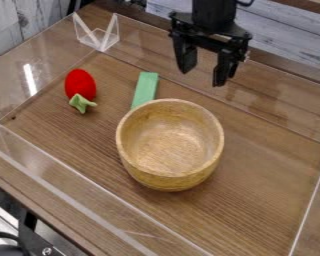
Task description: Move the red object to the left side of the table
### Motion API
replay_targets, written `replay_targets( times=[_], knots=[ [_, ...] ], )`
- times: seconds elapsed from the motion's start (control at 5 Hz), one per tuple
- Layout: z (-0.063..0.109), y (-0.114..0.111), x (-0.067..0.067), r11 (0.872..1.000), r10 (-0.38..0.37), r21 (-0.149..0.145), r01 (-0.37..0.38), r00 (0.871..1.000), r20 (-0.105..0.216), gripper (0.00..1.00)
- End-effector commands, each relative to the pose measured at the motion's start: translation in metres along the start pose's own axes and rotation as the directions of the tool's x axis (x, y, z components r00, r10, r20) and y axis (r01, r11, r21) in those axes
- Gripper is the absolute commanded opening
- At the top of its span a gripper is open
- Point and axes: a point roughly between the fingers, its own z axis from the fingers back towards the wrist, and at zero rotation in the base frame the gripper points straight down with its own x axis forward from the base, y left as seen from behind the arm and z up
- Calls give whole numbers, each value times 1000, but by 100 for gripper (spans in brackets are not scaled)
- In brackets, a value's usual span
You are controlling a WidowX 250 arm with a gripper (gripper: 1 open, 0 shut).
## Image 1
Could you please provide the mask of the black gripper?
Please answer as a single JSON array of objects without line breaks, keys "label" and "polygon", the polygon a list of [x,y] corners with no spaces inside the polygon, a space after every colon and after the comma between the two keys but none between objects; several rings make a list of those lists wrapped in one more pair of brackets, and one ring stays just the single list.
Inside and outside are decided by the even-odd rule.
[{"label": "black gripper", "polygon": [[213,86],[224,86],[234,76],[240,62],[248,57],[252,34],[236,22],[237,6],[253,0],[192,0],[190,12],[169,14],[169,37],[173,42],[178,70],[186,74],[197,64],[197,47],[217,53]]}]

